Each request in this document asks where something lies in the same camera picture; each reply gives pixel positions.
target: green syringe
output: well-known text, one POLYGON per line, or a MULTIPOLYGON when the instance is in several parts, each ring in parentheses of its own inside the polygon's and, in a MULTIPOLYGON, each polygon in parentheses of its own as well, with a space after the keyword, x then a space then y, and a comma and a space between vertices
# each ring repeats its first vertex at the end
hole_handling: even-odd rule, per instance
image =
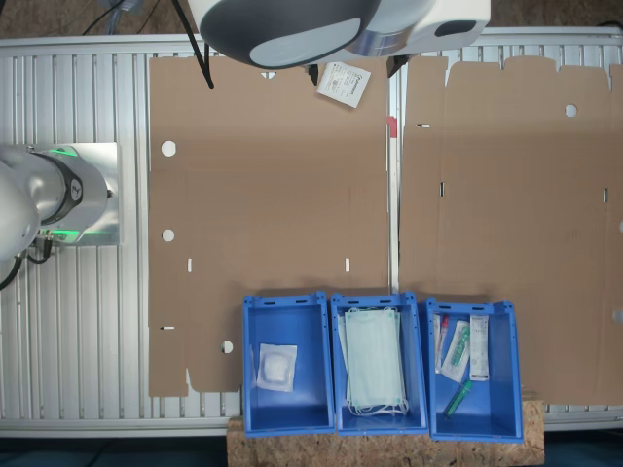
POLYGON ((450 404, 446 408, 445 415, 446 417, 451 417, 454 412, 457 411, 458 406, 461 402, 463 402, 463 398, 467 395, 467 393, 471 391, 471 381, 468 380, 455 394, 455 397, 452 398, 450 404))
POLYGON ((451 363, 456 366, 460 363, 460 359, 463 356, 463 352, 465 351, 465 347, 469 342, 469 326, 465 326, 463 330, 460 332, 460 338, 458 338, 457 348, 455 349, 455 353, 452 355, 451 363))

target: cardboard sheet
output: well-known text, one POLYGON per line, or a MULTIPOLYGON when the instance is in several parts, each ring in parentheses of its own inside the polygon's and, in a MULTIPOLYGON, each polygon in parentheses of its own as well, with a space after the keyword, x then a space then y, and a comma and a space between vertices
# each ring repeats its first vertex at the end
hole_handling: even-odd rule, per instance
POLYGON ((611 69, 612 91, 604 70, 559 72, 546 58, 457 63, 444 86, 446 70, 445 58, 409 64, 401 289, 513 301, 523 385, 551 404, 623 404, 613 320, 623 309, 622 68, 611 69))
POLYGON ((193 57, 151 60, 150 396, 186 396, 187 369, 239 389, 245 295, 386 293, 385 61, 353 64, 372 72, 357 109, 303 68, 217 57, 210 90, 193 57))

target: green indicator light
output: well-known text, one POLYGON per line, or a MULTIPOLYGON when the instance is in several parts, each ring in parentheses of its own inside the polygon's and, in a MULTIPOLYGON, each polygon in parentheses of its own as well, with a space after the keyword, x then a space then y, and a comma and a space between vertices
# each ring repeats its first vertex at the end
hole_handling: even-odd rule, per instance
POLYGON ((62 154, 64 156, 71 156, 72 158, 77 158, 78 155, 76 153, 70 153, 68 151, 63 151, 61 149, 51 149, 50 150, 51 153, 55 153, 55 154, 62 154))
POLYGON ((80 236, 79 231, 52 231, 52 236, 59 241, 72 243, 80 236))

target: blue crate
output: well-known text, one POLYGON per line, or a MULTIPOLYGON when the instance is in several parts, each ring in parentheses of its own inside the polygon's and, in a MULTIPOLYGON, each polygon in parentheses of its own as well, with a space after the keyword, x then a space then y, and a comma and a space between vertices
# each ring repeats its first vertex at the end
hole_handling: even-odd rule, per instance
POLYGON ((333 342, 333 378, 337 413, 338 435, 421 435, 428 433, 426 396, 424 393, 423 364, 416 296, 410 292, 381 297, 331 297, 333 342), (347 370, 340 347, 338 316, 353 307, 385 308, 392 306, 400 312, 400 352, 405 391, 409 402, 406 415, 379 414, 355 416, 348 410, 347 370))
POLYGON ((327 324, 327 299, 322 292, 301 297, 244 298, 242 358, 247 437, 335 431, 327 324), (256 386, 260 343, 298 347, 293 392, 256 386))
MULTIPOLYGON (((428 299, 418 302, 418 311, 430 410, 430 436, 439 441, 522 443, 522 382, 513 304, 457 304, 428 299), (444 416, 444 410, 458 391, 459 384, 435 374, 434 313, 449 317, 448 336, 442 353, 444 358, 458 320, 469 322, 471 314, 489 315, 489 381, 472 381, 471 391, 450 419, 444 416)), ((463 382, 467 380, 469 364, 463 382)))

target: hole in cardboard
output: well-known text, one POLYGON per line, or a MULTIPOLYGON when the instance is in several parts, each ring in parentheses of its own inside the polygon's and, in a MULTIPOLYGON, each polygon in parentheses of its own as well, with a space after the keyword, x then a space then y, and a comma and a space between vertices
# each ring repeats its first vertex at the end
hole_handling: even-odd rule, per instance
POLYGON ((231 342, 224 341, 223 343, 221 343, 221 352, 232 353, 232 350, 234 350, 234 345, 231 342))
POLYGON ((171 229, 166 229, 163 232, 163 240, 164 241, 173 241, 174 238, 175 238, 175 232, 172 231, 171 229))
POLYGON ((567 107, 565 107, 565 113, 568 117, 575 117, 577 115, 577 107, 575 107, 573 104, 569 104, 567 107))
POLYGON ((173 156, 175 156, 175 153, 177 152, 177 148, 175 147, 175 143, 172 141, 165 141, 163 143, 163 146, 161 147, 162 151, 163 151, 163 155, 166 158, 172 158, 173 156))

